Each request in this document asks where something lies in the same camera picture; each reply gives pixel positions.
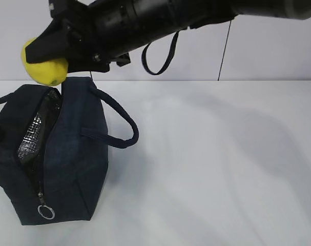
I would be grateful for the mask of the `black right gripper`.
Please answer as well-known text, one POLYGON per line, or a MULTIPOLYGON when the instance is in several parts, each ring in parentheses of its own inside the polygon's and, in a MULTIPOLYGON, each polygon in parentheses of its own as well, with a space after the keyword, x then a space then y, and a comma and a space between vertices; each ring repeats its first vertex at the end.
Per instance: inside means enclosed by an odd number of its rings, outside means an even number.
POLYGON ((53 21, 26 47, 26 61, 36 64, 65 57, 68 73, 107 73, 112 62, 120 67, 128 65, 129 54, 109 54, 98 34, 94 10, 104 2, 48 1, 53 21))

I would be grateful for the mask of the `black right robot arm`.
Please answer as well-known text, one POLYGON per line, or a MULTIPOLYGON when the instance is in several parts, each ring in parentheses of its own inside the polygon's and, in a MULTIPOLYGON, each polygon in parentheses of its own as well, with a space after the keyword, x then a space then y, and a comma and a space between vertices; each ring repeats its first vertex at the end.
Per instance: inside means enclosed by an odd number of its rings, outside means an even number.
POLYGON ((49 1, 51 23, 26 47, 30 64, 57 58, 68 61, 69 72, 106 73, 110 63, 130 63, 129 52, 147 50, 150 44, 172 34, 167 59, 170 65, 178 35, 186 29, 232 21, 239 15, 304 20, 311 17, 311 0, 217 1, 124 0, 49 1))

